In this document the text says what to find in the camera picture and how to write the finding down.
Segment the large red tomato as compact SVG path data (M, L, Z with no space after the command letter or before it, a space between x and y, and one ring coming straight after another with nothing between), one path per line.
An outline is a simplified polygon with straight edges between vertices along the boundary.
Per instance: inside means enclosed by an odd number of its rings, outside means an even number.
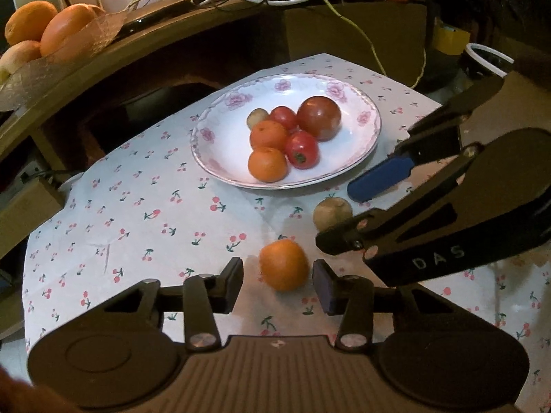
M307 98L296 114L300 129L310 133L318 141L329 141L336 136L341 117L341 110L336 102L325 96Z

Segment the white floral plate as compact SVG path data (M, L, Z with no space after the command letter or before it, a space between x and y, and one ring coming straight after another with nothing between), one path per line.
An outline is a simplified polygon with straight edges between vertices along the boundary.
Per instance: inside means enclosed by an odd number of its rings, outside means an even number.
M339 106L336 136L319 146L319 163L309 170L290 168L276 183L248 172L247 117L257 108L285 105L296 110L311 96L325 96ZM382 119L373 100L353 85L315 74L283 74L250 79L224 92L200 115L190 137L193 158L206 172L227 184L251 189L292 189L318 184L361 164L374 151Z

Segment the cherry print tablecloth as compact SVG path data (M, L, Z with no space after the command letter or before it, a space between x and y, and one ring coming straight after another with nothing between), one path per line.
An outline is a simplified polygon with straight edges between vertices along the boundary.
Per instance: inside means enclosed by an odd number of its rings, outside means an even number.
M249 75L320 73L361 89L374 100L382 132L374 163L406 137L406 129L438 103L388 77L328 54ZM327 259L339 274L374 278L362 253L325 257L315 246L312 211L326 197L346 198L344 177L297 191L251 192L209 177L190 152L190 134L212 101L178 111L116 148L66 183L60 213L31 234L24 265L26 349L43 335L140 280L180 285L219 273L232 255L244 260L245 282L230 315L217 318L228 335L327 335L339 318L326 316L311 284L277 294L264 284L257 255L282 237L298 242L310 262ZM518 398L523 412L550 410L550 245L496 264L469 269L426 287L516 338L530 355Z

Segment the front orange in tray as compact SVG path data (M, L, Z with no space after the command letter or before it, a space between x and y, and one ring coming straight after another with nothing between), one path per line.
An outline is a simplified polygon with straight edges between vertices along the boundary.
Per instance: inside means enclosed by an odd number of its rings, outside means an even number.
M51 19L42 34L40 40L41 56L45 57L54 53L63 41L78 33L97 16L97 12L91 5L76 4L63 9Z

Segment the red apple in tray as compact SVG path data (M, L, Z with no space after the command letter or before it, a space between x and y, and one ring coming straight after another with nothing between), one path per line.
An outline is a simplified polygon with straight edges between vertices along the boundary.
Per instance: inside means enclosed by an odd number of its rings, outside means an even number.
M105 15L105 10L97 5L88 5L88 8L94 12L96 17L101 17Z

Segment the small brown round fruit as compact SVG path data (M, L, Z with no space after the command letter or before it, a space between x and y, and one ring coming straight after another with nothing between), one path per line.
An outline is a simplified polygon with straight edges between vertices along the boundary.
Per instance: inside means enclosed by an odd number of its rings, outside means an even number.
M247 117L248 129L252 130L258 123L269 119L269 113L263 108L253 109Z

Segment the top orange in tray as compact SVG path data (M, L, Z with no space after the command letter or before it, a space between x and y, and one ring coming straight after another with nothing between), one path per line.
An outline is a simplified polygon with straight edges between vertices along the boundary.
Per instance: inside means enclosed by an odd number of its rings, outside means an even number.
M14 46L25 40L39 41L57 14L55 5L44 0L32 1L21 6L6 23L5 38L8 45Z

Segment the yellow apple in tray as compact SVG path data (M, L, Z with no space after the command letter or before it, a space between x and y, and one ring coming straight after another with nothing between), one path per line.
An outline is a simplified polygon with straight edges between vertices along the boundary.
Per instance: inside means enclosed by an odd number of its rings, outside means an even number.
M40 57L40 43L38 41L25 40L10 47L0 59L1 83L4 84L25 63Z

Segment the cardboard box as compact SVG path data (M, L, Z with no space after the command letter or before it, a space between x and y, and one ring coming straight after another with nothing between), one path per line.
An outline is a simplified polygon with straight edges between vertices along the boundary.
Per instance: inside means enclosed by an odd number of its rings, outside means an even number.
M63 209L65 197L42 177L27 183L1 209L1 257Z

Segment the glass fruit tray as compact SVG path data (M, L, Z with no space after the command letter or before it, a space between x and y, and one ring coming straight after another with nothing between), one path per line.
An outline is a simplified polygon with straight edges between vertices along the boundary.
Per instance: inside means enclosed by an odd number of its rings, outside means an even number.
M64 40L52 54L21 66L1 86L1 111L29 106L80 69L115 39L126 17L126 11L102 15Z

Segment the orange in tray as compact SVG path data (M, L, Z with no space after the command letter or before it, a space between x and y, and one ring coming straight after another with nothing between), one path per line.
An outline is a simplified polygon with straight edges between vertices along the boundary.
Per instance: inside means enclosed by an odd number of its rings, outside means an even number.
M63 41L78 33L97 16L97 12L91 5L76 4L63 9L51 19L42 34L40 40L41 56L45 57L54 53Z
M6 23L5 38L8 45L14 46L25 40L39 41L57 14L55 5L44 0L32 1L21 6Z

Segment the wooden tv stand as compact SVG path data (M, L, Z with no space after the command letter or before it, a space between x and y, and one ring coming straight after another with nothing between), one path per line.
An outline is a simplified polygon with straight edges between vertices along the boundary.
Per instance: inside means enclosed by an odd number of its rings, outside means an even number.
M209 92L318 53L410 85L429 24L425 0L195 9L113 43L14 114L1 129L1 156L38 152L55 169L80 169Z

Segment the small red tomato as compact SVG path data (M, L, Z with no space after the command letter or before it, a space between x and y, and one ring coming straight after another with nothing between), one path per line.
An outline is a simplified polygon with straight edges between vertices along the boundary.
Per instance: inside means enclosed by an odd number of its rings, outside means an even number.
M270 112L269 119L281 124L290 133L298 128L295 112L285 105L275 107Z

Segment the small orange mandarin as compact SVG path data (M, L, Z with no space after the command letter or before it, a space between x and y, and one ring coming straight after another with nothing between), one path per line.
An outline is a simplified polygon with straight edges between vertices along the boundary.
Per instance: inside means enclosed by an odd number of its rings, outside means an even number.
M253 150L270 147L284 152L289 137L290 133L283 125L276 121L264 120L253 126L249 143Z

